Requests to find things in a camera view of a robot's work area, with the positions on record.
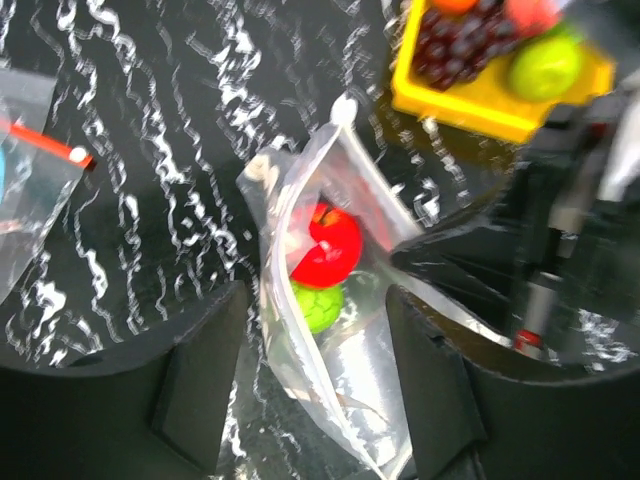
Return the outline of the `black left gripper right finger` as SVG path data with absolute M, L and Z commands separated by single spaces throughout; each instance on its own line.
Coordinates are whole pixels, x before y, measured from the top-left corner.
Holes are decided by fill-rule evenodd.
M 422 479 L 635 479 L 639 371 L 524 356 L 392 286 L 386 307 Z

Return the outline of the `bright red apple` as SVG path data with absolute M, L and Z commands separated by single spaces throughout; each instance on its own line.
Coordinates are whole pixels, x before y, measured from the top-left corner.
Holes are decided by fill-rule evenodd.
M 303 233 L 314 244 L 291 272 L 291 278 L 316 289 L 343 282 L 360 261 L 363 235 L 356 219 L 345 210 L 326 202 L 314 207 L 297 207 L 293 220 L 302 221 Z

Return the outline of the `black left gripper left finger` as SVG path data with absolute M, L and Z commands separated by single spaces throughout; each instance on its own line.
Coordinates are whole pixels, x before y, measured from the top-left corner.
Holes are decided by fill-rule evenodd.
M 247 313 L 240 281 L 62 368 L 1 360 L 5 479 L 205 479 Z

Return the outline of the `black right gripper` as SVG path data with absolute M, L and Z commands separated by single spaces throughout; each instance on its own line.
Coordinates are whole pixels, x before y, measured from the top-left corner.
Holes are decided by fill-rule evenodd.
M 639 99 L 559 105 L 523 148 L 487 223 L 391 254 L 537 360 L 639 362 Z

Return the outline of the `clear zip top bag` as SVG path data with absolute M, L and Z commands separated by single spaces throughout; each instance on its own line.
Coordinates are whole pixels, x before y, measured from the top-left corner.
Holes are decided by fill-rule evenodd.
M 260 234 L 259 310 L 269 365 L 287 395 L 377 479 L 399 478 L 412 445 L 385 306 L 398 284 L 472 331 L 505 338 L 397 268 L 391 250 L 421 229 L 338 98 L 293 154 L 259 151 L 237 184 Z

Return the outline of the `wrinkled green round fruit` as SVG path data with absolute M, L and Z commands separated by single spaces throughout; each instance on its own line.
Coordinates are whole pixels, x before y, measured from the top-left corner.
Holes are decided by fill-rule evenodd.
M 293 281 L 291 286 L 312 334 L 319 334 L 336 322 L 344 305 L 340 285 L 317 289 Z

